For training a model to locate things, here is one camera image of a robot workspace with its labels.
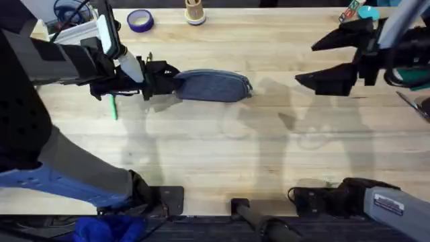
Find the teal object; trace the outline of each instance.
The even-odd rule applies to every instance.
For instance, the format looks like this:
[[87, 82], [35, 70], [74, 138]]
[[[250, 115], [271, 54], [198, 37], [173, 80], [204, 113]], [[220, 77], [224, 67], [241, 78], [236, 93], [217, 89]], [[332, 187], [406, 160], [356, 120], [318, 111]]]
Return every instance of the teal object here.
[[375, 7], [363, 6], [358, 9], [358, 16], [362, 19], [371, 17], [374, 21], [378, 20], [380, 17], [379, 10]]
[[116, 103], [115, 103], [115, 96], [110, 94], [109, 96], [109, 103], [110, 103], [110, 110], [112, 112], [112, 118], [114, 118], [114, 120], [118, 119], [118, 113], [116, 111]]

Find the wire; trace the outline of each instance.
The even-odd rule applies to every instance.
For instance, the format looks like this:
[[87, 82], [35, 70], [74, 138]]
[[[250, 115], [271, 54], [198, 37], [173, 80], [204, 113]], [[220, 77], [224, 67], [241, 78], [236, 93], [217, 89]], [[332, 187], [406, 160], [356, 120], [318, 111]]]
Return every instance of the wire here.
[[[57, 20], [60, 23], [64, 23], [65, 19], [66, 19], [66, 13], [68, 12], [73, 12], [76, 7], [75, 6], [70, 6], [70, 5], [61, 5], [59, 7], [57, 7], [57, 4], [60, 0], [56, 0], [53, 6], [54, 9], [54, 14], [57, 18]], [[78, 0], [72, 0], [76, 3], [82, 3], [81, 1]], [[93, 16], [91, 10], [89, 9], [88, 5], [86, 5], [87, 8], [87, 12], [88, 12], [88, 18], [91, 19], [91, 17]], [[77, 15], [79, 16], [79, 21], [77, 22], [73, 22], [74, 24], [83, 24], [85, 22], [85, 18], [83, 17], [82, 13], [77, 13]]]
[[60, 29], [58, 30], [57, 33], [55, 33], [55, 35], [50, 39], [50, 43], [53, 43], [58, 35], [60, 35], [60, 33], [66, 28], [66, 26], [72, 21], [72, 19], [74, 18], [74, 16], [81, 10], [81, 8], [87, 4], [89, 2], [89, 0], [84, 0], [81, 4], [79, 4], [78, 8], [76, 8], [76, 10], [72, 13], [72, 15], [69, 16], [69, 18], [67, 18], [67, 20], [65, 21], [65, 23], [63, 23], [63, 25], [60, 27]]

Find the blue cloth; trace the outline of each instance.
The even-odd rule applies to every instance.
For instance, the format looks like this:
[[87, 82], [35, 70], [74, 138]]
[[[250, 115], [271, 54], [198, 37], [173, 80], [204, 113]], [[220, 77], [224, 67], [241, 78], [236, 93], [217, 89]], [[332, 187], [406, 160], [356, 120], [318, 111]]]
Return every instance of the blue cloth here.
[[238, 102], [250, 97], [253, 89], [245, 76], [230, 71], [197, 69], [181, 72], [175, 78], [184, 80], [176, 91], [179, 99]]
[[135, 242], [146, 230], [146, 221], [131, 216], [80, 218], [73, 233], [74, 242]]

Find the green pen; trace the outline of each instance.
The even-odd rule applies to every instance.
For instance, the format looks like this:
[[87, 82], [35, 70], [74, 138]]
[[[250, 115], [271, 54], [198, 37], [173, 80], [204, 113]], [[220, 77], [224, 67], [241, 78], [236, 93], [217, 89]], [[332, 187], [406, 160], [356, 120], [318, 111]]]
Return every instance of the green pen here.
[[118, 113], [116, 111], [115, 96], [112, 94], [109, 94], [109, 103], [110, 103], [110, 110], [112, 112], [112, 117], [114, 118], [114, 120], [117, 120]]

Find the blue glove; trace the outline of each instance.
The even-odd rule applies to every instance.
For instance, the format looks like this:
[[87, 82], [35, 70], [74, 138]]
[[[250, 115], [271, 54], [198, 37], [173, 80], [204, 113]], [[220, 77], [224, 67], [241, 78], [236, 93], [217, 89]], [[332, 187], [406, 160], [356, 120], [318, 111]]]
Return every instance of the blue glove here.
[[80, 218], [73, 233], [74, 242], [135, 242], [146, 230], [146, 221], [131, 216]]

